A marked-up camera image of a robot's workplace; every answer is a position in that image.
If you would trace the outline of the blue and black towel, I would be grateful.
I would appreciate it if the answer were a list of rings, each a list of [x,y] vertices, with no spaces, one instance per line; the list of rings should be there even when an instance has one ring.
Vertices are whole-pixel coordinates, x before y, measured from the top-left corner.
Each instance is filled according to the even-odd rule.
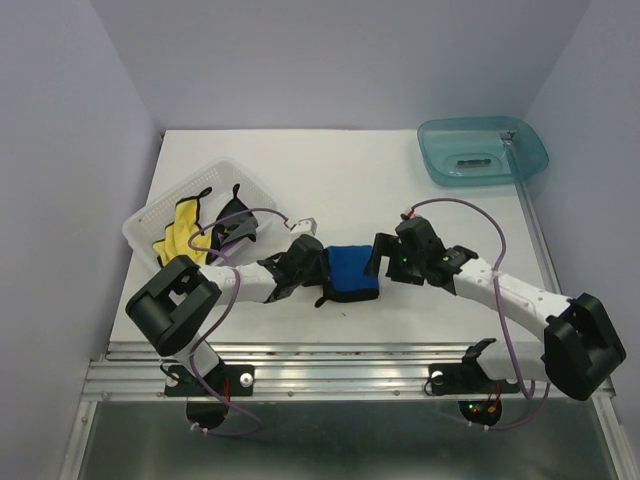
[[[367,275],[371,245],[329,246],[324,252],[322,295],[315,302],[316,308],[327,301],[354,303],[375,300],[379,297],[379,280]]]

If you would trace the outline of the purple and grey towel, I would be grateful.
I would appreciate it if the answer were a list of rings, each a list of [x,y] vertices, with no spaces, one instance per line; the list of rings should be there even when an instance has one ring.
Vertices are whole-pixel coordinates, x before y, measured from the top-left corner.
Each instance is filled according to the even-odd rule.
[[[257,240],[258,220],[239,198],[240,184],[232,188],[232,199],[223,207],[211,230],[214,250],[224,252],[236,243],[248,239]]]

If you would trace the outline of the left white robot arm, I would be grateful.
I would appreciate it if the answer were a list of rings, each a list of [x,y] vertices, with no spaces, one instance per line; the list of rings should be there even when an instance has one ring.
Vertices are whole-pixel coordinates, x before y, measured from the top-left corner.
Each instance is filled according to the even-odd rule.
[[[162,357],[188,371],[199,393],[215,392],[224,362],[199,334],[211,310],[237,302],[269,304],[325,276],[324,246],[303,234],[289,249],[257,262],[201,266],[185,255],[171,260],[128,301],[125,312]]]

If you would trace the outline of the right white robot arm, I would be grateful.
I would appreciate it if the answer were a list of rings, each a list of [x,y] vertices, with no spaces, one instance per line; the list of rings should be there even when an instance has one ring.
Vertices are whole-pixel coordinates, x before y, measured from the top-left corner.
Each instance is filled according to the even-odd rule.
[[[398,283],[428,284],[483,305],[535,336],[513,344],[494,338],[470,346],[454,364],[435,365],[434,395],[484,393],[496,382],[543,382],[571,399],[588,399],[626,360],[626,350],[602,302],[548,292],[504,274],[466,247],[447,248],[426,219],[405,218],[394,234],[379,233],[365,267]]]

